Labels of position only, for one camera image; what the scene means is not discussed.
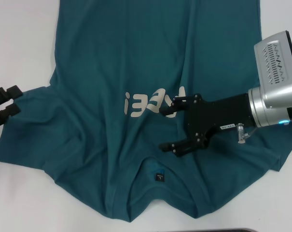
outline white table surface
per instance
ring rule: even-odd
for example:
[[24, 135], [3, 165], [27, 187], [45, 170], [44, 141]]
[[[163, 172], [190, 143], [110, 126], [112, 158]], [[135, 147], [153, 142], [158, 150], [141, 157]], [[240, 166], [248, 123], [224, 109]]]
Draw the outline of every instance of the white table surface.
[[[48, 85], [55, 67], [58, 5], [56, 0], [0, 0], [0, 87], [18, 85], [26, 91]], [[292, 38], [292, 0], [261, 0], [261, 20], [263, 38], [283, 30]], [[210, 215], [193, 219], [163, 201], [153, 201], [132, 223], [101, 216], [43, 171], [0, 163], [0, 232], [220, 228], [292, 232], [292, 153], [279, 173], [269, 171]]]

